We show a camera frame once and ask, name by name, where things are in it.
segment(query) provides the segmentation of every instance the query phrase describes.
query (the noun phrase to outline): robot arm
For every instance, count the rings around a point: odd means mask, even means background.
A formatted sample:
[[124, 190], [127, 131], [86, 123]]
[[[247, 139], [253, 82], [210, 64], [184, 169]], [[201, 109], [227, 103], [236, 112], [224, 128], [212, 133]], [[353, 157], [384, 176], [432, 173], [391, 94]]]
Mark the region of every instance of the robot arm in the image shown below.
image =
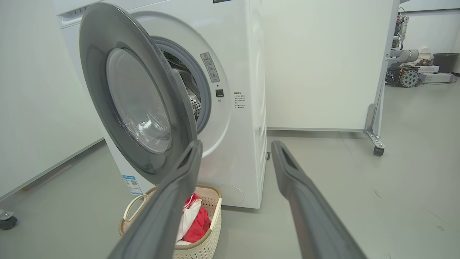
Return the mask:
[[416, 49], [391, 50], [390, 57], [394, 58], [388, 60], [388, 68], [397, 68], [401, 63], [416, 61], [419, 51]]
[[409, 22], [409, 17], [405, 16], [403, 19], [402, 19], [402, 23], [401, 23], [401, 29], [399, 30], [399, 37], [401, 38], [401, 46], [403, 45], [403, 41], [404, 39], [406, 38], [406, 30], [407, 30], [407, 23]]

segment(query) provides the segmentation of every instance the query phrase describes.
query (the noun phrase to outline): sticker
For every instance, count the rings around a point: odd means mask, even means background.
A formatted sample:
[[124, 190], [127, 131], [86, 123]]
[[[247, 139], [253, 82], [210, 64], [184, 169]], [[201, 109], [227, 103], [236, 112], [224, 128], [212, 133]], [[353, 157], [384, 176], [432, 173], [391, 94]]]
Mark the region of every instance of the sticker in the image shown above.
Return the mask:
[[126, 184], [128, 185], [128, 188], [132, 194], [137, 194], [137, 195], [143, 194], [134, 176], [123, 176], [123, 178], [125, 179]]
[[200, 54], [201, 59], [203, 60], [204, 65], [206, 66], [206, 70], [209, 73], [209, 77], [211, 78], [211, 82], [219, 82], [219, 75], [217, 74], [216, 67], [214, 66], [213, 59], [209, 52]]
[[234, 92], [235, 94], [235, 108], [244, 109], [246, 108], [246, 96], [242, 92]]

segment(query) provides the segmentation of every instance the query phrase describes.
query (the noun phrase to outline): robotic equipment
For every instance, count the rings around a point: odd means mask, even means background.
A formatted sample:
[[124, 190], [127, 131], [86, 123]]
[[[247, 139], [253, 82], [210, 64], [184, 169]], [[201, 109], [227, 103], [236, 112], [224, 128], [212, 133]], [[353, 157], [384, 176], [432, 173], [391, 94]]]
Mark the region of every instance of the robotic equipment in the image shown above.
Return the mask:
[[419, 69], [416, 66], [401, 64], [416, 61], [419, 51], [416, 49], [404, 49], [403, 42], [406, 38], [407, 24], [409, 17], [398, 14], [395, 34], [393, 36], [390, 59], [388, 59], [388, 69], [386, 82], [400, 87], [416, 87], [420, 83]]

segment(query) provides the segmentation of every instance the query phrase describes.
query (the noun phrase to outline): white box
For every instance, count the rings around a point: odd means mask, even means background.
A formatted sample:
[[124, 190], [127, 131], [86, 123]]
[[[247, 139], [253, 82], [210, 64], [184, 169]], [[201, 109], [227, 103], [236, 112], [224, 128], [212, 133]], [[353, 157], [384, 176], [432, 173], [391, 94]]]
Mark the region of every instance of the white box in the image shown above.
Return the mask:
[[425, 82], [439, 82], [439, 83], [452, 83], [455, 80], [455, 76], [448, 73], [422, 73], [426, 76]]
[[436, 73], [439, 71], [438, 65], [418, 65], [419, 73]]

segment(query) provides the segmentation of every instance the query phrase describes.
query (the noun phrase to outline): red cloth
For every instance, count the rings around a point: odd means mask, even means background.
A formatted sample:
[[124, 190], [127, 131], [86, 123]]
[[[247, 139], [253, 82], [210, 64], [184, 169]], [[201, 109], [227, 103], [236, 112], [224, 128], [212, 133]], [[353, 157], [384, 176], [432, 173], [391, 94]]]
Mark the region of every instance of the red cloth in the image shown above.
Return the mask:
[[200, 197], [198, 197], [196, 193], [193, 193], [192, 196], [185, 201], [184, 209], [190, 209], [190, 206], [192, 205], [192, 203], [194, 203], [196, 200], [199, 200], [199, 199]]
[[187, 233], [184, 235], [183, 240], [190, 243], [195, 243], [206, 234], [209, 227], [211, 227], [211, 220], [207, 215], [207, 211], [204, 208], [200, 208], [198, 215], [193, 221], [189, 231], [187, 231]]

